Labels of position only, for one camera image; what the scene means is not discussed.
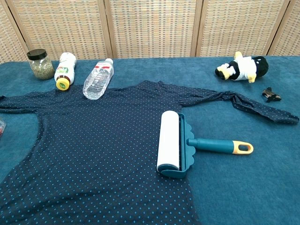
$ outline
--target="black plastic lid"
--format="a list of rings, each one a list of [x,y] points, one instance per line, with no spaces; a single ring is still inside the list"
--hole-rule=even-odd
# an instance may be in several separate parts
[[[27,52],[27,57],[30,60],[41,60],[47,56],[45,49],[39,48]]]

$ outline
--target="white bottle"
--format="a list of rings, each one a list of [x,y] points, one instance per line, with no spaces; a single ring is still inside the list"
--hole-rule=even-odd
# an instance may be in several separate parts
[[[99,61],[83,85],[83,94],[91,100],[100,98],[113,76],[113,60]]]
[[[64,52],[60,56],[60,64],[58,65],[54,79],[56,87],[59,90],[68,90],[70,85],[74,82],[74,67],[76,64],[76,57],[69,52]]]

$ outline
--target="yellow bottle cap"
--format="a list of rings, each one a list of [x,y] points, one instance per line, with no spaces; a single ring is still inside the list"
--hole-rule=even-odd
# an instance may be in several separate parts
[[[70,82],[66,78],[59,78],[56,81],[56,87],[59,90],[68,90]]]

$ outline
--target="teal plastic handle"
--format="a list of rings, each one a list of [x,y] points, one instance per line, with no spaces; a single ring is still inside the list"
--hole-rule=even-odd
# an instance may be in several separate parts
[[[216,151],[232,154],[234,151],[234,143],[230,140],[214,140],[195,138],[188,139],[187,144],[200,150]]]

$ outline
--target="lint roller handle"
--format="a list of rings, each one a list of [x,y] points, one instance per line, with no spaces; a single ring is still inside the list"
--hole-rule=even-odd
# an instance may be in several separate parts
[[[214,140],[214,139],[188,139],[187,144],[200,150],[216,151],[229,154],[246,155],[253,152],[253,146],[247,142],[230,141],[230,140]],[[239,146],[244,145],[247,151],[239,149]]]

